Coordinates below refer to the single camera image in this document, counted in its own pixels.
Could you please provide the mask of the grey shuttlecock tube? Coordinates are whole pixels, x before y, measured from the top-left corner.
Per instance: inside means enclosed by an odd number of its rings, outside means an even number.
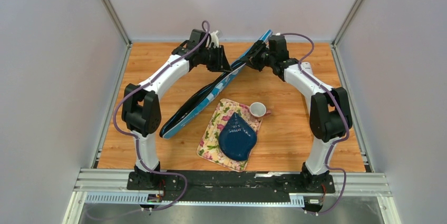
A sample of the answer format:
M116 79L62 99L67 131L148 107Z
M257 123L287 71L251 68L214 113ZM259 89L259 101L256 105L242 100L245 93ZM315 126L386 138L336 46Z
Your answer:
M308 74L313 75L313 70L312 70L311 64L309 62L302 62L301 68L302 68L302 70L306 71Z

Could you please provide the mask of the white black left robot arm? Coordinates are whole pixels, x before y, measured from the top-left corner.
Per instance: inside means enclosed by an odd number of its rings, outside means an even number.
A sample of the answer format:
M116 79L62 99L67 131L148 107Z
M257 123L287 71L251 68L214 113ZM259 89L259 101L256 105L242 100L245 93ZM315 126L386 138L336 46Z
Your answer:
M156 154L155 138L160 129L162 137L175 135L183 123L188 123L228 84L232 73L219 32L206 33L198 29L190 38L172 51L171 56L151 77L138 85L128 84L120 102L121 119L134 138L137 161L129 174L128 188L156 189L162 180L160 161ZM210 72L221 75L197 91L165 124L161 126L160 100L166 91L194 67L205 65Z

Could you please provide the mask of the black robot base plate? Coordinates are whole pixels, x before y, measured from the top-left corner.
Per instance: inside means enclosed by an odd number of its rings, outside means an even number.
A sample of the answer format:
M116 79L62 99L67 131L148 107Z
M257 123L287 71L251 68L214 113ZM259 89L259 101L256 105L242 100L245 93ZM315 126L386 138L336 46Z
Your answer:
M332 176L320 185L307 185L299 173L268 175L256 172L177 170L157 175L134 170L129 173L127 189L161 192L165 201L283 203L290 194L335 193Z

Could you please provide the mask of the blue sport racket bag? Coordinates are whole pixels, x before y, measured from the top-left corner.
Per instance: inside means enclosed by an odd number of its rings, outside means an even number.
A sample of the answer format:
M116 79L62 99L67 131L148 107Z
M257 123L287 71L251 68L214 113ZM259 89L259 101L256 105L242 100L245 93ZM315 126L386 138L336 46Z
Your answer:
M192 95L180 109L163 125L159 136L170 139L201 113L245 67L242 56L233 61L230 73L222 73L213 82Z

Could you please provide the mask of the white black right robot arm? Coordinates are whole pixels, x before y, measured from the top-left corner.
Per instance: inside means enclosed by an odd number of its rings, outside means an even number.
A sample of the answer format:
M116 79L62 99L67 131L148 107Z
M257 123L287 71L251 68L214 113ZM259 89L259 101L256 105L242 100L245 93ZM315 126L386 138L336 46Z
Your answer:
M304 59L291 58L287 49L288 33L272 35L267 41L258 40L242 57L244 63L258 71L269 67L283 82L295 87L305 98L313 145L300 173L303 189L313 192L329 176L329 163L338 143L346 141L352 128L348 93L343 87L334 88L313 75Z

